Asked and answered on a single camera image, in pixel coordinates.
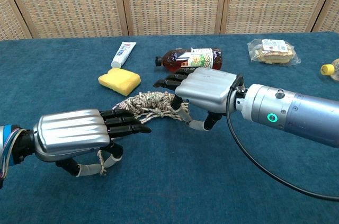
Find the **wicker panel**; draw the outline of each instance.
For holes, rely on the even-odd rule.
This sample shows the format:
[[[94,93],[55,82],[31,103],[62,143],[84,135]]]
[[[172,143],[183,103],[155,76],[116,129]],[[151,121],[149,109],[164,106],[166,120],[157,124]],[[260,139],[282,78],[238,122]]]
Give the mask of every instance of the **wicker panel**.
[[[29,38],[28,30],[23,26],[23,20],[19,11],[13,8],[14,1],[0,0],[0,40]]]
[[[319,1],[228,0],[223,33],[303,32]]]
[[[116,0],[21,0],[36,37],[122,35]]]
[[[328,0],[328,2],[328,10],[324,11],[324,21],[319,30],[339,33],[339,0]]]
[[[214,33],[218,0],[124,0],[135,35]]]

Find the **toothpaste tube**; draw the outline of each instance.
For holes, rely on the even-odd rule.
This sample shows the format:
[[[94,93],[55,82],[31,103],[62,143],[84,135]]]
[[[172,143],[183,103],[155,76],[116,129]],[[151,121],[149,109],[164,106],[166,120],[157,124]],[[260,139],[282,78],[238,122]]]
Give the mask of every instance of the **toothpaste tube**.
[[[135,45],[136,42],[123,42],[112,60],[112,68],[121,68]]]

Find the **brown liquid bottle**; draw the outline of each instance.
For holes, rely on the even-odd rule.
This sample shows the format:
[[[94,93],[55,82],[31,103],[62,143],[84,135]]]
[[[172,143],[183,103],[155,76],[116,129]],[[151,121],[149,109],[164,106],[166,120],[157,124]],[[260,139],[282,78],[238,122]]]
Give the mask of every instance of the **brown liquid bottle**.
[[[169,71],[185,67],[221,69],[222,55],[219,48],[179,48],[168,51],[163,57],[157,56],[155,65],[164,66]]]

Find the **yellow bottle cap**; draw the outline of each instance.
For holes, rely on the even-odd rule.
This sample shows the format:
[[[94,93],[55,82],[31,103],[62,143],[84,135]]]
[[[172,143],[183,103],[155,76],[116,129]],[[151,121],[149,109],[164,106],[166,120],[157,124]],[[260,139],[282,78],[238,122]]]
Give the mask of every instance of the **yellow bottle cap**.
[[[330,76],[334,74],[335,68],[332,64],[324,64],[322,65],[320,72],[325,76]]]

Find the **black cable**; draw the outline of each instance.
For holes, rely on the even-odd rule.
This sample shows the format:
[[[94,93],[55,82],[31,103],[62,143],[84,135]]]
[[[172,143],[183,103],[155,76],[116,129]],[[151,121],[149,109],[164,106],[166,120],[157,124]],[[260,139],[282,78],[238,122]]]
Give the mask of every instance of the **black cable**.
[[[313,198],[317,198],[317,199],[323,199],[323,200],[329,200],[329,201],[339,201],[339,197],[338,196],[328,196],[328,195],[322,195],[322,194],[318,194],[312,191],[307,191],[304,190],[303,188],[300,188],[294,184],[291,184],[289,182],[287,182],[286,180],[280,178],[279,176],[273,174],[272,172],[270,172],[269,170],[267,170],[263,165],[261,165],[247,150],[246,148],[243,146],[243,144],[240,142],[238,135],[236,134],[236,132],[234,131],[231,119],[230,119],[230,99],[231,99],[231,95],[233,93],[233,91],[235,90],[234,87],[231,87],[229,89],[228,95],[227,95],[227,101],[226,101],[226,119],[227,119],[227,124],[228,124],[228,128],[235,140],[235,142],[237,143],[238,147],[241,149],[241,151],[246,155],[246,157],[248,159],[250,159],[250,161],[256,165],[259,169],[261,169],[261,171],[263,171],[264,173],[266,173],[268,176],[270,176],[271,178],[275,179],[276,181],[278,181],[279,183],[297,191],[300,192],[304,195],[307,196],[311,196]]]

